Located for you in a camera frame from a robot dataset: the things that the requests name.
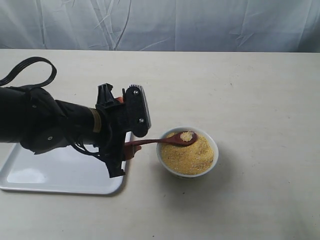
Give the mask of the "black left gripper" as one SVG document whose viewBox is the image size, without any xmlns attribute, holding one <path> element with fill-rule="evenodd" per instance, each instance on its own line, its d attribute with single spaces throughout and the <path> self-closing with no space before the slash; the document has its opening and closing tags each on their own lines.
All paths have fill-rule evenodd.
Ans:
<svg viewBox="0 0 320 240">
<path fill-rule="evenodd" d="M 118 103 L 124 103 L 122 96 L 116 97 Z M 140 145 L 125 143 L 126 113 L 124 106 L 97 106 L 90 108 L 93 116 L 91 139 L 83 137 L 84 145 L 92 145 L 97 151 L 85 153 L 99 160 L 131 160 L 136 152 L 142 149 Z"/>
</svg>

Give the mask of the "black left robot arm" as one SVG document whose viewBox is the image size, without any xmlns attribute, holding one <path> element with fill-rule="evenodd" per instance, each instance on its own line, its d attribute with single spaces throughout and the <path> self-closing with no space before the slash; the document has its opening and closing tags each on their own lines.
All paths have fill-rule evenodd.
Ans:
<svg viewBox="0 0 320 240">
<path fill-rule="evenodd" d="M 0 90 L 0 140 L 19 143 L 36 155 L 73 147 L 77 152 L 118 165 L 128 155 L 128 132 L 144 137 L 150 118 L 144 90 L 131 85 L 115 98 L 113 87 L 98 87 L 95 107 L 54 99 L 41 87 L 3 87 Z"/>
</svg>

